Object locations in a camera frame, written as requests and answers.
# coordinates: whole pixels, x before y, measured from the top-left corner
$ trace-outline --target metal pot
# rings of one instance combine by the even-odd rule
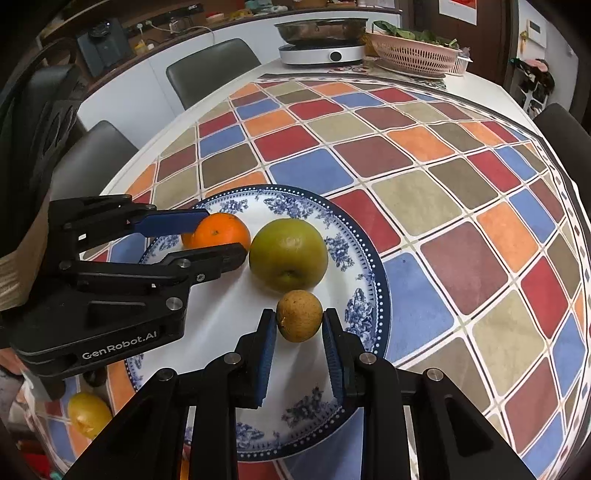
[[[296,47],[350,45],[359,43],[367,18],[304,20],[275,25],[279,35]]]

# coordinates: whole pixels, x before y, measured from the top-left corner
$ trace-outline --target chair backrest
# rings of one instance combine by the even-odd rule
[[[100,195],[137,152],[119,130],[101,120],[58,163],[51,180],[51,200]]]
[[[576,118],[561,105],[552,103],[534,119],[558,155],[569,177],[579,186],[587,212],[591,212],[591,137]]]
[[[244,40],[233,38],[173,63],[166,76],[186,110],[260,64]]]

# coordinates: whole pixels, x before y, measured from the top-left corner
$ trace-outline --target leafy vegetable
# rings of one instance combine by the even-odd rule
[[[385,22],[384,20],[377,20],[374,22],[374,25],[378,27],[380,30],[384,30],[393,37],[406,38],[407,40],[422,41],[423,43],[441,45],[443,47],[453,48],[455,50],[460,48],[455,38],[450,41],[446,38],[436,36],[433,32],[429,30],[424,30],[422,32],[403,30],[402,28],[398,28],[395,25],[392,25],[391,23]]]

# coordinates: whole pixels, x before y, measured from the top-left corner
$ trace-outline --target green apple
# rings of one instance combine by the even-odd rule
[[[318,230],[297,218],[266,224],[252,240],[249,253],[254,276],[282,293],[318,285],[328,264],[329,255]]]

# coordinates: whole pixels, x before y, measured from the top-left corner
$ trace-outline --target blue and white plate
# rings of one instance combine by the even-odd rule
[[[359,335],[366,350],[384,356],[390,332],[384,266],[366,233],[342,209],[306,190],[277,185],[230,190],[197,207],[210,213],[237,215],[252,237],[278,218],[300,218],[316,227],[326,242],[330,260],[314,295],[324,309],[337,309],[343,327]],[[179,236],[160,237],[141,262],[157,262],[182,248]],[[279,298],[257,286],[248,260],[239,270],[194,286],[184,337],[126,360],[134,388],[139,389],[159,368],[171,367],[181,374],[203,368],[212,359],[233,351],[241,335],[256,329],[263,309],[275,309]],[[326,438],[350,415],[332,395],[321,331],[304,343],[289,343],[277,335],[262,408],[236,412],[238,458],[261,461],[293,455]],[[188,425],[192,424],[190,412]],[[188,427],[187,441],[190,438]]]

